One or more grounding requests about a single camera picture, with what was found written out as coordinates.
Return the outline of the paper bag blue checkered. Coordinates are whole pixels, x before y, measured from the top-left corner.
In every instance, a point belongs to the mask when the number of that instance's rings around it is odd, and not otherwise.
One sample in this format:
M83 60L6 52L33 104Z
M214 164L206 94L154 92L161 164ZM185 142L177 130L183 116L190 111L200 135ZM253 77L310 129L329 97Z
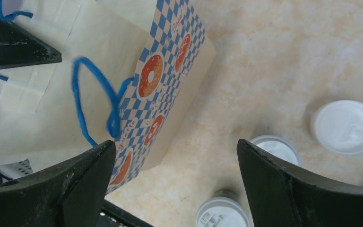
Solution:
M62 62L0 70L0 165L35 173L111 140L112 193L160 164L216 55L193 2L1 1Z

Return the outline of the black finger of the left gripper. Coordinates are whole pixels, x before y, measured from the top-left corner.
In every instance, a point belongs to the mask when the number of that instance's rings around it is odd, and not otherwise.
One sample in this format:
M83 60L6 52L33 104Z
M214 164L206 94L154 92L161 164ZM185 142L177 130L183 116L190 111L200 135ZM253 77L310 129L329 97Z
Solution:
M34 14L19 10L4 15L0 0L0 70L62 62L58 50L13 22L18 16Z

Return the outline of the white cup lid stack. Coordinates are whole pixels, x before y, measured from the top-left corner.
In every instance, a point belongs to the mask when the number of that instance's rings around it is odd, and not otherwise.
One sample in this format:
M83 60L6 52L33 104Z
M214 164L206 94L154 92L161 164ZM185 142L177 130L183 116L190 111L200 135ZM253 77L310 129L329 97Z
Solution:
M318 108L310 120L313 137L325 149L345 156L363 155L363 103L338 100Z

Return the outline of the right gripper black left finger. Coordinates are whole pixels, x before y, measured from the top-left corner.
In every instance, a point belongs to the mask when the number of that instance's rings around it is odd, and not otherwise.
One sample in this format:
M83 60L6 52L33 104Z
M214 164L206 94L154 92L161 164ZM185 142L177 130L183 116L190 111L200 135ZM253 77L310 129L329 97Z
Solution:
M95 227L116 157L115 143L0 183L0 227Z

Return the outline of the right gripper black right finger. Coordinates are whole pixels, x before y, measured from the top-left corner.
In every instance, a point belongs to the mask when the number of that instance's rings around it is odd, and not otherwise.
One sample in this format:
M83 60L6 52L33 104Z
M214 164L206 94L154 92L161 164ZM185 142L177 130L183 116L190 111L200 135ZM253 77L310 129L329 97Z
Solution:
M363 187L339 182L237 143L240 172L257 227L363 227Z

